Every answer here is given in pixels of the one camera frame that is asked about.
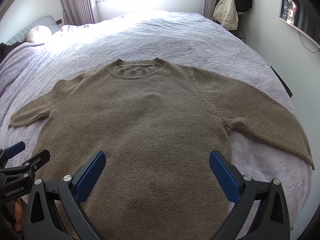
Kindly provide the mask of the person's left hand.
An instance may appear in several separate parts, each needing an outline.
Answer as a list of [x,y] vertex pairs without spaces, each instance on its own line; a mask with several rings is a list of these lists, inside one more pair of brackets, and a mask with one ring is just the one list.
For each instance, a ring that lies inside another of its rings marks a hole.
[[12,202],[7,203],[6,207],[9,208],[9,215],[11,215],[11,218],[14,218],[15,221],[14,223],[11,223],[7,219],[3,218],[6,225],[10,229],[14,229],[17,233],[23,232],[25,227],[25,215],[21,198],[17,198]]

